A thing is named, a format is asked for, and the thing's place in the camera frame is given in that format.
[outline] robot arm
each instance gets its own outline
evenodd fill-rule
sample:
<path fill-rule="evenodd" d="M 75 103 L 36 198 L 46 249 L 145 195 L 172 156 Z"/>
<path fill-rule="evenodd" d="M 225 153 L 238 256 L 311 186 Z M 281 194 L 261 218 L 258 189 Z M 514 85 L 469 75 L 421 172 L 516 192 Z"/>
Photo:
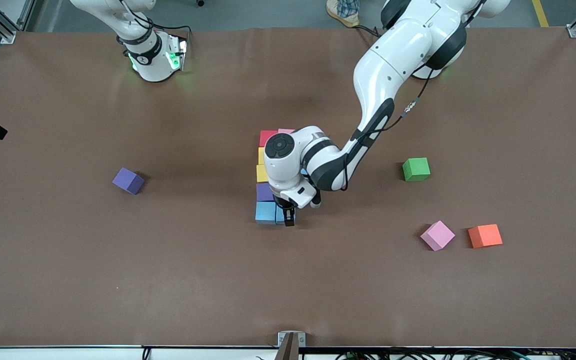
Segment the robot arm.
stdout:
<path fill-rule="evenodd" d="M 142 13 L 153 9 L 156 0 L 70 0 L 70 2 L 114 30 L 117 40 L 128 49 L 132 68 L 144 80 L 161 82 L 182 68 L 186 39 L 155 30 Z"/>
<path fill-rule="evenodd" d="M 308 203 L 316 208 L 321 201 L 319 191 L 338 191 L 348 184 L 393 116 L 395 95 L 406 79 L 424 64 L 430 71 L 440 71 L 459 57 L 466 43 L 462 16 L 483 11 L 486 4 L 487 14 L 500 12 L 510 0 L 483 1 L 386 2 L 382 22 L 390 28 L 354 68 L 361 121 L 345 146 L 338 148 L 317 126 L 268 139 L 265 170 L 282 208 L 303 208 Z M 301 174 L 302 169 L 310 174 L 309 179 Z"/>

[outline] yellow floor line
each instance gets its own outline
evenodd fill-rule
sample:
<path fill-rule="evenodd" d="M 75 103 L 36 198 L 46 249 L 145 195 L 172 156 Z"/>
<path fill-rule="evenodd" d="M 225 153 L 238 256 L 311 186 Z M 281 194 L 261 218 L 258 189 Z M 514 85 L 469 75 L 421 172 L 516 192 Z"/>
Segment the yellow floor line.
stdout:
<path fill-rule="evenodd" d="M 534 7 L 534 12 L 537 13 L 540 27 L 548 28 L 548 20 L 546 20 L 546 14 L 544 13 L 542 2 L 540 0 L 532 0 L 532 6 Z"/>

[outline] person's foot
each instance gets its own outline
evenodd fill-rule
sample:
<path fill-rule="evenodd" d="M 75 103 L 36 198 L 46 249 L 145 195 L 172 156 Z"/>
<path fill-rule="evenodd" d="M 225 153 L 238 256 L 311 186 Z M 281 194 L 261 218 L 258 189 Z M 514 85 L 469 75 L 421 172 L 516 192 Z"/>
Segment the person's foot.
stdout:
<path fill-rule="evenodd" d="M 341 17 L 338 15 L 338 0 L 326 0 L 326 11 L 331 18 L 339 20 L 346 28 L 352 28 L 359 25 L 358 13 L 349 15 L 348 17 Z"/>

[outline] brown mat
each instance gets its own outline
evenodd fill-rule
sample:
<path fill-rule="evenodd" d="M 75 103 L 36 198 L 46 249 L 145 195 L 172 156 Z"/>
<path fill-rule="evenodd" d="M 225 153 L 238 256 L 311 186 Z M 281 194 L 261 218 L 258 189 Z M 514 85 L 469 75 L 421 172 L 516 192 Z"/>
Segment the brown mat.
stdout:
<path fill-rule="evenodd" d="M 0 51 L 0 345 L 576 347 L 576 39 L 469 29 L 461 59 L 294 228 L 254 223 L 262 129 L 360 117 L 354 30 L 194 37 L 192 74 L 140 80 L 115 35 Z M 397 112 L 419 91 L 410 80 Z M 428 157 L 432 176 L 402 180 Z M 150 177 L 137 196 L 111 181 Z M 434 252 L 419 238 L 457 233 Z M 472 249 L 497 223 L 504 244 Z"/>

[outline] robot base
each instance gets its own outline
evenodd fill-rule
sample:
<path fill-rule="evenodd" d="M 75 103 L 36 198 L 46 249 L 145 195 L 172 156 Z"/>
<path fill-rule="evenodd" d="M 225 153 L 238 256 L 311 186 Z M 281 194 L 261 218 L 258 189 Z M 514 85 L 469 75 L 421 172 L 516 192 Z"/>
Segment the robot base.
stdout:
<path fill-rule="evenodd" d="M 168 79 L 175 71 L 183 71 L 188 45 L 187 39 L 163 31 L 157 32 L 157 36 L 162 39 L 164 45 L 150 64 L 141 64 L 139 56 L 137 60 L 130 56 L 132 68 L 142 79 L 153 83 Z"/>

